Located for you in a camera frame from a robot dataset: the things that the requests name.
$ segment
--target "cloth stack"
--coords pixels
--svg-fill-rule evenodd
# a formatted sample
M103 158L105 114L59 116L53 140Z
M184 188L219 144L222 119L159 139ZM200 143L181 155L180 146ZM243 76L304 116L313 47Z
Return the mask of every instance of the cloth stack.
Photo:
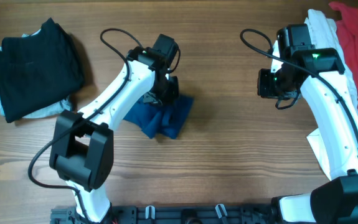
M8 123L71 110L68 96L83 84L83 68L73 41L51 18L35 34L3 39L0 114Z

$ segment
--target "white cloth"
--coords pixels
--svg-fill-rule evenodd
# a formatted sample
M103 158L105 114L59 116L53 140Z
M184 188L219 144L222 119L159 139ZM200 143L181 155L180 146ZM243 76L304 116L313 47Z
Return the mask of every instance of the white cloth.
M32 35L36 35L40 32L40 29L35 32ZM22 37L28 37L30 35L28 34L23 34ZM69 96L66 99L63 99L59 102L56 102L50 106L46 106L45 108L39 109L37 111L34 111L30 114L27 114L24 116L24 118L45 118L47 116L52 116L55 114L59 114L61 112L63 112L64 110L69 110L72 111L73 106L72 103L69 100ZM4 110L0 101L0 115L4 116Z
M304 21L305 24L309 27L311 43L315 45L316 49L323 48L334 48L339 54L339 57L342 60L342 63L345 66L345 76L347 78L347 88L349 89L349 94L352 99L352 104L358 115L358 100L357 100L357 89L356 84L353 80L353 74L349 67L345 64L344 53L341 45L339 44L338 37L336 35L336 25L333 19L327 19L326 16L321 11L316 11L314 9L309 9L308 18ZM321 169L331 180L329 174L329 160L327 156L327 151L323 142L323 139L320 135L319 129L314 130L308 137L307 140L310 143L310 146L317 157Z

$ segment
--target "wood grain surface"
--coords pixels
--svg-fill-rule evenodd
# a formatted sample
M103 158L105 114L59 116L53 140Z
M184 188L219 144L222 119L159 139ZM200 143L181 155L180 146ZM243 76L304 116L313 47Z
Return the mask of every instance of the wood grain surface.
M116 1L25 0L0 4L3 37L33 33L49 17L75 37L87 84L75 94L80 108L117 76L121 59L99 40L119 27L144 46L160 33L175 38L182 58L175 75L181 93L195 102L177 140L148 139L126 121L115 133L115 163L107 180L113 205L190 205L268 202L327 182L306 140L317 128L304 100L278 111L257 96L257 77L271 61L242 44L239 33L254 28L274 39L288 24L302 23L308 9L340 19L327 1ZM347 1L358 7L358 1ZM253 44L267 49L258 36ZM106 35L122 52L135 47L127 36ZM27 177L34 154L51 140L55 117L7 124L0 116L0 223L48 223L50 209L74 205L67 190L42 189ZM48 166L49 151L35 177L63 184Z

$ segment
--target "dark blue fabric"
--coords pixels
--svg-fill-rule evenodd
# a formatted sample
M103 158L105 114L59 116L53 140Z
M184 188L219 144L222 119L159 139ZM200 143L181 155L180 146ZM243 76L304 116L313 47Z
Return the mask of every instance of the dark blue fabric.
M193 98L180 95L173 105L151 106L141 97L123 118L137 124L150 139L161 133L176 139L190 112Z

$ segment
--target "wooden tabletop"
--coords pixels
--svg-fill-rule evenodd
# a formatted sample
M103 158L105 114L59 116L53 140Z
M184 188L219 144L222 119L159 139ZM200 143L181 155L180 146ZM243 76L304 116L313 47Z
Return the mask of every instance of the wooden tabletop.
M122 122L106 182L113 205L268 202L328 181L306 140L317 128L308 105L300 100L278 111L274 100L257 96L258 71L269 68L271 60L239 38L242 29L254 28L274 40L278 29L303 23L308 9L340 19L327 1L4 2L0 44L4 37L37 31L49 17L75 37L87 76L74 96L77 108L97 97L123 66L100 42L103 29L127 30L144 46L152 46L160 33L179 44L175 75L194 105L177 140L148 139L134 124ZM348 3L358 7L358 1ZM268 48L262 38L248 38ZM107 34L106 40L124 54L136 46L119 33ZM7 124L0 116L0 223L49 223L51 208L74 205L70 191L42 189L27 177L29 161L52 139L54 126L55 117ZM35 165L35 177L64 184L48 160L49 151Z

